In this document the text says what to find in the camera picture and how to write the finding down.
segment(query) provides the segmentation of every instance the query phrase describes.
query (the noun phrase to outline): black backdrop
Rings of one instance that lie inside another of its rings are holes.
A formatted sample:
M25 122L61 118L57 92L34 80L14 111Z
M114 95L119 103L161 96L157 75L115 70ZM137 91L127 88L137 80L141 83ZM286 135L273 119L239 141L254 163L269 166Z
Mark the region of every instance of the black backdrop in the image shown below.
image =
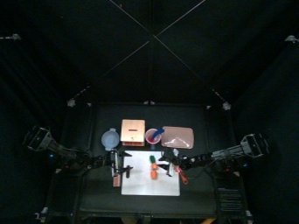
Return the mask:
M91 86L85 102L213 104L222 103L215 88L233 103L238 139L261 130L271 137L271 156L247 175L254 215L296 223L299 49L285 39L298 33L298 2L203 1L162 35L201 1L115 3L3 1L0 36L23 40L0 40L0 217L43 208L47 154L21 142L35 124L61 138L67 100L82 89Z
M258 223L298 223L299 45L290 45L233 109L238 138L269 136L270 155L246 176L247 200Z
M25 135L42 125L59 138L67 107L29 49L14 41L0 42L0 73L0 218L25 221L45 206L51 172L47 153L22 146Z

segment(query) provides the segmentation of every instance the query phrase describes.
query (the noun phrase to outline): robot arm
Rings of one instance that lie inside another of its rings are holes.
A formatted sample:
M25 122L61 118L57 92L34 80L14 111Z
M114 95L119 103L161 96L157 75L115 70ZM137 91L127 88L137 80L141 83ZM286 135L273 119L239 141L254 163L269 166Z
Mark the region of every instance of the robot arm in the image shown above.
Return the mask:
M46 128L34 127L25 137L23 145L33 151L50 150L59 154L65 159L62 168L74 171L77 176L106 165L113 167L114 176L133 169L133 167L118 167L118 158L130 157L130 154L113 150L106 156L93 157L90 151L69 149L58 144L51 131Z
M223 164L234 165L241 158L259 158L269 153L267 140L261 134L246 135L241 141L241 145L230 147L225 150L217 150L213 153L201 154L194 157L182 156L177 160L174 157L163 154L163 160L170 162L179 161L183 170L190 170L194 167L207 167L217 161Z

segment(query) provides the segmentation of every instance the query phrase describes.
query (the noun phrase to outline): blue object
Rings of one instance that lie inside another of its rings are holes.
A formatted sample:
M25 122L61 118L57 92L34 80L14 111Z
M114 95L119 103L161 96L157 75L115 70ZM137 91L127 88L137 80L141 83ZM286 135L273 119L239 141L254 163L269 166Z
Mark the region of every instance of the blue object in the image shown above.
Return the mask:
M119 134L117 129L110 129L102 136L102 143L106 146L106 151L111 151L119 144Z
M157 132L153 135L153 140L155 140L155 138L162 135L165 133L165 129L158 129Z

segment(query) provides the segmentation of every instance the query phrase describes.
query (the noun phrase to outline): white paper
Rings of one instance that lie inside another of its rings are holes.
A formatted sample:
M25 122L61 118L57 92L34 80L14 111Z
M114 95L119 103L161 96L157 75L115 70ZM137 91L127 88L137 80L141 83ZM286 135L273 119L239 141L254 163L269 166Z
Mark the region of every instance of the white paper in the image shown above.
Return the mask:
M151 178L153 163L151 156L155 156L158 164L169 164L158 161L162 157L161 151L137 151L129 150L126 153L133 157L125 158L125 167L134 167L130 171L130 178L123 173L122 194L125 195L159 195L159 196L181 196L181 180L178 172L170 177L167 170L158 169L158 179Z

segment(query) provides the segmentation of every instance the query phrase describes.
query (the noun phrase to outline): table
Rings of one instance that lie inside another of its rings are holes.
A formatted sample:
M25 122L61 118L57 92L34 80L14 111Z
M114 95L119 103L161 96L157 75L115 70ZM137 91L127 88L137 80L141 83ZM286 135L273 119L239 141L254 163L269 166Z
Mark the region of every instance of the table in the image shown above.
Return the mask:
M99 104L70 109L62 144L89 147L95 156L105 155L101 138L107 130L122 130L123 119L146 120L146 129L163 126L193 128L194 148L179 149L187 156L217 151L235 144L230 112L219 106ZM150 146L117 147L121 151L150 151ZM91 170L79 180L77 199L70 210L78 216L143 216L167 218L215 217L215 193L211 176L198 167L186 172L190 184L181 183L181 196L122 195L113 186L111 169Z

